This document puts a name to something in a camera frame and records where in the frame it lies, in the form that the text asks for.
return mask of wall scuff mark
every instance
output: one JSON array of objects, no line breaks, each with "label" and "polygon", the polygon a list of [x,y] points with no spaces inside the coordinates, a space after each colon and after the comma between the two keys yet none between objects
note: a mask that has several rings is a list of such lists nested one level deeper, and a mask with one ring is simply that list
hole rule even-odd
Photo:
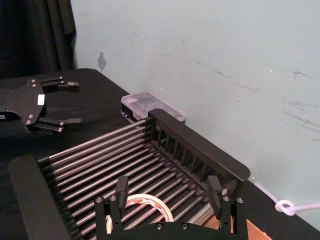
[{"label": "wall scuff mark", "polygon": [[101,51],[98,58],[98,66],[101,72],[105,69],[107,61],[105,60],[104,53]]}]

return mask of black curtain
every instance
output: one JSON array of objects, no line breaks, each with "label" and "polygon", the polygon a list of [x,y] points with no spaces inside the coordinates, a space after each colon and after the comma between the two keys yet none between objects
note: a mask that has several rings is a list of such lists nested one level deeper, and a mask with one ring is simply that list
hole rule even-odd
[{"label": "black curtain", "polygon": [[70,0],[0,0],[0,79],[73,68]]}]

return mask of white wall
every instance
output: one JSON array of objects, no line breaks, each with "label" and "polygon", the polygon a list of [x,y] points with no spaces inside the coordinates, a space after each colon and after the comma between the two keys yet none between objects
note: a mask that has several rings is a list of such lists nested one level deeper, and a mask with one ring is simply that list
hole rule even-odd
[{"label": "white wall", "polygon": [[[79,68],[148,90],[279,199],[320,202],[320,1],[73,0]],[[320,230],[320,210],[298,215]]]}]

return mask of white cable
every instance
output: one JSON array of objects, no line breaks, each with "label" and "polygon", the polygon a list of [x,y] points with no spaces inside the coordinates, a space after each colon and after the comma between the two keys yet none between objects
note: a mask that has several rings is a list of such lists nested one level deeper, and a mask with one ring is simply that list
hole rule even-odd
[{"label": "white cable", "polygon": [[[162,215],[166,222],[174,222],[174,217],[168,206],[161,201],[159,198],[149,194],[134,194],[127,198],[125,207],[129,207],[135,204],[146,204],[157,209]],[[106,218],[106,232],[110,234],[112,231],[112,221],[110,215]]]},{"label": "white cable", "polygon": [[254,185],[258,189],[260,189],[262,192],[264,192],[264,194],[266,194],[269,198],[271,198],[272,201],[275,202],[275,205],[274,205],[275,210],[277,210],[278,212],[282,212],[288,216],[295,215],[296,211],[320,208],[320,202],[295,206],[289,200],[286,200],[286,199],[278,200],[274,195],[272,195],[267,189],[265,189],[263,186],[261,186],[258,182],[255,182]]}]

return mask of screw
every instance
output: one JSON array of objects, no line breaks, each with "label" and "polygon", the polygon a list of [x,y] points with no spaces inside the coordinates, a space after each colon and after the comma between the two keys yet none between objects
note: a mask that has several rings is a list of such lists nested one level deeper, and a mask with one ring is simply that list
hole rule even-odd
[{"label": "screw", "polygon": [[183,230],[187,230],[189,228],[189,225],[184,222],[182,223],[181,227]]},{"label": "screw", "polygon": [[115,201],[116,200],[116,196],[112,195],[109,199],[110,199],[110,201]]},{"label": "screw", "polygon": [[236,201],[240,204],[243,204],[245,202],[241,197],[238,197]]},{"label": "screw", "polygon": [[225,200],[226,202],[228,202],[228,201],[230,200],[230,198],[229,198],[228,196],[223,196],[222,198],[223,198],[223,200]]},{"label": "screw", "polygon": [[95,199],[95,201],[96,201],[97,203],[101,203],[101,202],[103,201],[103,198],[100,197],[100,196],[98,196],[98,197]]},{"label": "screw", "polygon": [[156,225],[156,229],[161,230],[164,226],[161,223],[158,223]]}]

